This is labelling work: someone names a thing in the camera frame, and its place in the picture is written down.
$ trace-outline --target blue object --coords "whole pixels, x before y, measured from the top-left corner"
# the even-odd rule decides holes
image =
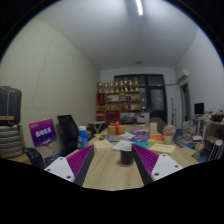
[[[147,142],[150,139],[150,136],[146,135],[136,135],[132,139],[130,139],[130,142]]]
[[[148,146],[149,146],[149,143],[147,143],[147,142],[135,142],[135,145],[139,145],[139,146],[147,149]]]
[[[120,140],[116,136],[111,135],[101,135],[100,140],[107,139],[108,142],[119,142]]]
[[[186,145],[188,148],[193,149],[195,147],[195,144],[190,142]]]
[[[88,136],[85,126],[79,126],[78,148],[84,149],[89,146]]]

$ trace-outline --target ceiling light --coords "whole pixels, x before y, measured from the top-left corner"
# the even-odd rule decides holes
[[[143,15],[143,11],[142,11],[142,3],[141,3],[141,0],[136,0],[136,3],[137,3],[137,6],[138,6],[138,14],[140,16]]]

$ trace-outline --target cabinet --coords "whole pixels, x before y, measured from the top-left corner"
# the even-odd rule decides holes
[[[126,113],[134,113],[134,116],[141,114],[141,94],[140,92],[119,92],[104,93],[105,105],[97,100],[96,114],[97,120],[120,120]]]

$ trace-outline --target box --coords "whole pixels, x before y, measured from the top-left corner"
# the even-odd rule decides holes
[[[126,127],[125,125],[108,125],[108,135],[122,135],[126,132]]]
[[[149,136],[157,134],[157,122],[149,123]]]

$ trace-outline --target office chair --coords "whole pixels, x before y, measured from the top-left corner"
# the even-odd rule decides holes
[[[65,151],[71,153],[78,148],[79,129],[71,115],[61,115],[57,116],[57,118],[62,131],[61,138],[65,146]],[[93,137],[92,129],[87,128],[87,130],[91,132]]]

